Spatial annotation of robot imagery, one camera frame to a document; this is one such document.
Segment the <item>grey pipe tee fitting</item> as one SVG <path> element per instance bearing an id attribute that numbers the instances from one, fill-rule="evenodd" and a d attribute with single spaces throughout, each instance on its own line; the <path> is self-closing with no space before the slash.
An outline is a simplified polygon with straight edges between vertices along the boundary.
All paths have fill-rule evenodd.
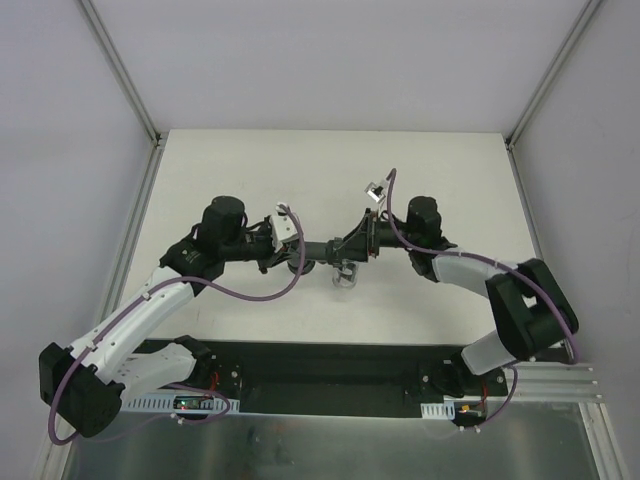
<path id="1" fill-rule="evenodd" d="M 301 246 L 296 243 L 295 250 L 292 250 L 287 257 L 286 265 L 291 273 L 297 273 L 302 267 L 302 275 L 309 274 L 316 265 L 331 266 L 334 269 L 342 269 L 344 260 L 338 253 L 342 241 L 338 238 L 327 242 L 306 241 L 305 259 L 301 260 Z"/>

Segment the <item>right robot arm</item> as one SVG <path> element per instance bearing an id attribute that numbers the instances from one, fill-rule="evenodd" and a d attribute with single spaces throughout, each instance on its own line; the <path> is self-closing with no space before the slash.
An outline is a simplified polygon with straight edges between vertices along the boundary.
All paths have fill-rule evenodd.
<path id="1" fill-rule="evenodd" d="M 436 200 L 418 196 L 404 221 L 387 210 L 366 210 L 357 227 L 324 250 L 326 262 L 339 268 L 365 263 L 382 248 L 403 248 L 417 275 L 489 301 L 495 329 L 458 354 L 459 363 L 450 369 L 457 392 L 473 394 L 487 372 L 525 361 L 578 331 L 578 319 L 544 261 L 507 265 L 464 252 L 442 234 L 441 223 Z"/>

